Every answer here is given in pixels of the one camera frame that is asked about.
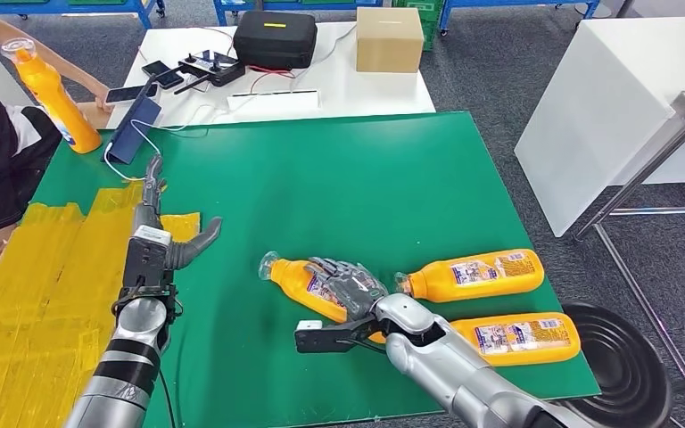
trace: gray carpet floor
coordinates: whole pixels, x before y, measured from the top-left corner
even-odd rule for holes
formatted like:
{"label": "gray carpet floor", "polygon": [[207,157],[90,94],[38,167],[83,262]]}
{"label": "gray carpet floor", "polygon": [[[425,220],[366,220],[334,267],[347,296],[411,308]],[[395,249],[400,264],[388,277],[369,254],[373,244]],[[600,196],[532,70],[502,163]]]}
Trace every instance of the gray carpet floor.
{"label": "gray carpet floor", "polygon": [[[353,12],[315,14],[320,21],[354,19]],[[144,36],[138,21],[128,16],[4,18],[109,86],[124,82]],[[216,23],[208,0],[168,0],[167,17],[151,18],[157,28]],[[421,71],[437,111],[470,111],[474,116],[561,300],[586,300],[622,314],[653,342],[672,378],[679,379],[605,247],[594,234],[582,243],[553,236],[513,154],[578,20],[570,7],[455,10],[450,33],[423,55]],[[90,100],[82,87],[68,83],[67,88],[77,100]],[[594,205],[614,190],[608,189]],[[685,184],[642,186],[629,204],[685,205]],[[685,356],[685,216],[609,219],[607,231]],[[685,394],[677,401],[681,404],[673,414],[685,426]],[[361,424],[368,425],[462,426],[446,415]]]}

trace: black stool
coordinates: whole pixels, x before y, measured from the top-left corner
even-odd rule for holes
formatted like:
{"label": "black stool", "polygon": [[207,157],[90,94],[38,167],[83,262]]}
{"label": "black stool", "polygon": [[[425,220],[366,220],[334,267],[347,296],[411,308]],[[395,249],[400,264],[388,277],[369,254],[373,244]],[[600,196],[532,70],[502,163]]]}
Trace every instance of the black stool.
{"label": "black stool", "polygon": [[655,348],[625,319],[605,308],[567,302],[582,351],[602,394],[561,401],[604,428],[657,428],[673,406],[673,390]]}

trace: green table surface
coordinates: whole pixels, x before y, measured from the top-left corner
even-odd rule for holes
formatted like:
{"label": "green table surface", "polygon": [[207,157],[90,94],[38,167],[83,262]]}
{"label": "green table surface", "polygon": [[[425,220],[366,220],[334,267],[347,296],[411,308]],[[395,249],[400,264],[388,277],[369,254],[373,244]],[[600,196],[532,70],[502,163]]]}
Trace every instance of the green table surface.
{"label": "green table surface", "polygon": [[[440,408],[370,350],[299,354],[299,320],[321,319],[257,269],[288,259],[363,263],[389,288],[397,271],[438,259],[532,248],[468,113],[310,119],[193,127],[149,134],[164,157],[167,214],[222,216],[219,239],[177,272],[185,314],[162,368],[176,414],[193,427],[277,427],[415,415]],[[140,177],[145,147],[123,167]],[[78,202],[123,186],[100,150],[56,153],[35,202]],[[547,280],[535,291],[427,304],[448,320],[560,311]],[[580,353],[555,364],[501,367],[545,399],[599,393]],[[169,427],[157,383],[145,426]]]}

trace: orange bottle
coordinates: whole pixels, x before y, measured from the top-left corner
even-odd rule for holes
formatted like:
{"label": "orange bottle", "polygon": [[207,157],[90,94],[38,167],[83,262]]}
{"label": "orange bottle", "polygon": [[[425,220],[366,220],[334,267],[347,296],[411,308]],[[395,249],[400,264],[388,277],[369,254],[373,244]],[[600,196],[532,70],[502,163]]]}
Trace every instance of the orange bottle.
{"label": "orange bottle", "polygon": [[[318,312],[335,321],[344,323],[348,318],[345,307],[334,295],[305,269],[310,261],[281,259],[276,251],[268,252],[259,264],[259,277],[272,280],[279,285],[287,297],[301,305]],[[381,333],[375,333],[369,339],[384,343]]]}
{"label": "orange bottle", "polygon": [[1,53],[14,62],[22,83],[43,104],[72,150],[92,152],[101,145],[101,136],[72,101],[62,85],[62,76],[41,60],[35,44],[27,38],[14,38],[1,46]]}
{"label": "orange bottle", "polygon": [[582,348],[574,321],[557,312],[460,319],[450,325],[493,366],[565,361]]}
{"label": "orange bottle", "polygon": [[544,279],[540,258],[532,250],[434,261],[416,273],[395,275],[400,292],[438,303],[529,292]]}

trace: robotic arm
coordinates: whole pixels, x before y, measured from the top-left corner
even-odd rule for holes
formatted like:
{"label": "robotic arm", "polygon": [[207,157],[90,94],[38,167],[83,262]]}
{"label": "robotic arm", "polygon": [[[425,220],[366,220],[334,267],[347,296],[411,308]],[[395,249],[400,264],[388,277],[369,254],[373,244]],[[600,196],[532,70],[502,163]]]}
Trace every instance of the robotic arm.
{"label": "robotic arm", "polygon": [[472,428],[591,428],[567,408],[515,387],[439,315],[406,294],[387,295],[361,265],[311,259],[308,270],[348,309],[349,321],[321,327],[303,321],[299,352],[345,352],[382,332],[388,359],[442,408]]}
{"label": "robotic arm", "polygon": [[143,200],[135,207],[133,234],[120,296],[111,307],[117,323],[93,377],[66,428],[133,428],[143,424],[160,358],[169,345],[177,310],[174,271],[186,267],[217,237],[221,218],[187,243],[175,243],[160,220],[161,156],[148,164]]}

